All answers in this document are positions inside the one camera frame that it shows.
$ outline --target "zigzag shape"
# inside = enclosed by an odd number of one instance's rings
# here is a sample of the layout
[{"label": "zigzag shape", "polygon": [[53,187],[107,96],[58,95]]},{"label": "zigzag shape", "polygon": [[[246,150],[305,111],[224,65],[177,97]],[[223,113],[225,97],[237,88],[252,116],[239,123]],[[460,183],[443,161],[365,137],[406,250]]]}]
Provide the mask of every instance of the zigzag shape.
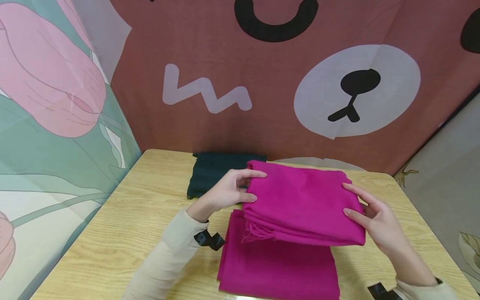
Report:
[{"label": "zigzag shape", "polygon": [[235,103],[241,110],[252,108],[252,101],[244,86],[237,86],[220,98],[216,97],[215,90],[208,78],[201,77],[182,87],[178,87],[180,71],[174,64],[165,66],[165,79],[163,81],[163,102],[173,105],[190,98],[198,93],[202,94],[208,111],[217,114]]}]

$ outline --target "pink tulip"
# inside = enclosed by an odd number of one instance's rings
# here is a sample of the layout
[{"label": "pink tulip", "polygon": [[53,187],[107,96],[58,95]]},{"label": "pink tulip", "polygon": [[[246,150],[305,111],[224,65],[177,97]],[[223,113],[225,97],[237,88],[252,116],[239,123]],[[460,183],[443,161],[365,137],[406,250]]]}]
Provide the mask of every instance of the pink tulip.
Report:
[{"label": "pink tulip", "polygon": [[[72,9],[58,0],[81,38]],[[78,137],[97,123],[107,96],[100,70],[49,21],[18,3],[0,4],[0,88],[48,131]]]},{"label": "pink tulip", "polygon": [[15,255],[13,226],[7,217],[0,212],[0,279],[2,279]]}]

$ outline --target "sleeve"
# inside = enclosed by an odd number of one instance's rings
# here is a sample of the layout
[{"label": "sleeve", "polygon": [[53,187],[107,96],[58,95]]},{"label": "sleeve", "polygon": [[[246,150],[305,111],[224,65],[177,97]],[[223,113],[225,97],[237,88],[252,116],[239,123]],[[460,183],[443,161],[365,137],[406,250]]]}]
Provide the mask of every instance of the sleeve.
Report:
[{"label": "sleeve", "polygon": [[208,223],[199,223],[181,210],[133,275],[122,300],[165,299],[185,264],[200,247],[193,236],[207,227]]},{"label": "sleeve", "polygon": [[437,279],[435,287],[416,287],[397,279],[397,286],[393,289],[403,300],[457,300],[452,289]]}]

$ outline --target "wooden table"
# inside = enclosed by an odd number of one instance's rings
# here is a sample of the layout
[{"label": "wooden table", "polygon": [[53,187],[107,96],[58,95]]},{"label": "wooden table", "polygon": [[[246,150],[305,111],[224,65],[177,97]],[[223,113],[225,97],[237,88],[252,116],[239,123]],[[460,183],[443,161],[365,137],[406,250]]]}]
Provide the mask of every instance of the wooden table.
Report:
[{"label": "wooden table", "polygon": [[[186,191],[194,163],[195,158],[189,153],[146,151],[32,299],[120,299],[169,221],[192,202],[186,199]],[[392,177],[365,171],[345,173],[354,184],[391,205],[413,247],[434,274],[453,287],[459,299],[478,298]],[[214,214],[209,231],[218,231],[224,237],[232,209]],[[395,285],[393,268],[370,237],[367,236],[364,247],[334,248],[333,254],[341,299],[372,299],[367,287],[379,281],[387,289]],[[200,248],[169,299],[253,299],[218,291],[220,255],[221,251]]]}]

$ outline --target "black shape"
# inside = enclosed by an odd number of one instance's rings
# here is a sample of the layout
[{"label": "black shape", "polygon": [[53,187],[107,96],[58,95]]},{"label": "black shape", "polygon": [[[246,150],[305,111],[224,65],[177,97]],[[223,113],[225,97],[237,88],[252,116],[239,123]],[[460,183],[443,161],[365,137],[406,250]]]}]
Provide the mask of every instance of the black shape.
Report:
[{"label": "black shape", "polygon": [[358,70],[345,75],[340,82],[340,87],[353,97],[373,90],[379,83],[380,74],[374,69]]},{"label": "black shape", "polygon": [[355,110],[355,107],[353,107],[353,102],[359,94],[373,90],[379,83],[380,74],[374,69],[353,71],[345,75],[340,82],[340,87],[345,93],[352,96],[352,98],[346,107],[328,116],[328,120],[335,122],[347,116],[353,123],[360,121],[360,116]]},{"label": "black shape", "polygon": [[218,232],[211,236],[206,229],[194,235],[193,238],[200,246],[210,247],[215,251],[220,250],[220,248],[222,248],[222,246],[225,244],[225,240]]},{"label": "black shape", "polygon": [[253,0],[235,0],[235,17],[242,30],[263,42],[285,42],[301,35],[312,24],[318,11],[317,0],[303,0],[293,19],[280,25],[260,21],[253,11]]},{"label": "black shape", "polygon": [[460,45],[468,52],[480,54],[480,8],[463,25]]},{"label": "black shape", "polygon": [[340,120],[344,116],[347,116],[348,119],[352,123],[356,123],[356,122],[360,121],[360,116],[357,113],[357,111],[355,110],[355,108],[353,107],[353,101],[355,101],[356,97],[357,97],[356,95],[353,96],[352,99],[350,99],[350,102],[348,103],[348,105],[346,107],[344,107],[341,110],[339,110],[337,112],[334,112],[333,114],[328,116],[328,120],[330,122],[335,122],[335,121]]},{"label": "black shape", "polygon": [[387,291],[380,282],[367,289],[375,300],[402,300],[393,290]]}]

